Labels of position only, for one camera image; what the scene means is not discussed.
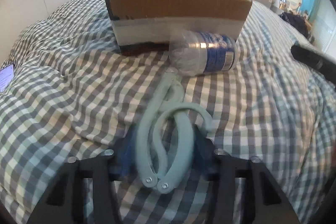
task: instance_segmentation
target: plastic bottle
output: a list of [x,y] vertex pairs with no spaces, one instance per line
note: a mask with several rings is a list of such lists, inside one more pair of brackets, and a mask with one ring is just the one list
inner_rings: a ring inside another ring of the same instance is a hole
[[225,35],[182,31],[171,36],[169,59],[182,75],[228,71],[236,66],[237,47]]

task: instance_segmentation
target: bed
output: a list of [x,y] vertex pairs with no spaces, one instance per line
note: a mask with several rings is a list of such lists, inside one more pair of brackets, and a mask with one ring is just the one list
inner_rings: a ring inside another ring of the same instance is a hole
[[[212,115],[217,130],[208,137],[215,146],[244,159],[258,155],[307,223],[324,197],[331,166],[336,92],[292,58],[295,41],[308,44],[254,2],[236,43],[236,68],[184,77],[182,85],[184,101]],[[71,0],[27,27],[2,67],[11,63],[15,77],[0,94],[0,200],[25,224],[68,157],[95,157],[140,120],[170,63],[167,52],[120,55],[104,0]],[[195,113],[189,117],[202,124]],[[163,139],[171,153],[172,131],[169,122]],[[88,193],[91,187],[87,181]],[[211,188],[194,169],[167,195],[143,188],[136,177],[115,187],[124,223],[202,223]],[[239,204],[238,191],[237,223]],[[90,194],[86,208],[90,223]]]

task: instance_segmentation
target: white tape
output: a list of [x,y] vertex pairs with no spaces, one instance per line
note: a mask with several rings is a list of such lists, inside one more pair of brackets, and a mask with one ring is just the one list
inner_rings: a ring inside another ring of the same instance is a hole
[[182,30],[224,34],[236,40],[244,21],[221,18],[164,17],[111,21],[118,45],[167,42]]

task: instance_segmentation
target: phone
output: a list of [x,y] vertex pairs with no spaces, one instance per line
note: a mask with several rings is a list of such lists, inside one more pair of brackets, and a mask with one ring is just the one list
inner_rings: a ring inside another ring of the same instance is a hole
[[3,92],[14,77],[14,64],[0,70],[0,92]]

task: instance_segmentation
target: barcode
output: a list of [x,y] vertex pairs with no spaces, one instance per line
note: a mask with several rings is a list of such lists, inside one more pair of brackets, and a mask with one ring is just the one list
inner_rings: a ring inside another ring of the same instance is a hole
[[234,52],[226,52],[223,70],[229,70],[231,68],[234,57],[235,57]]

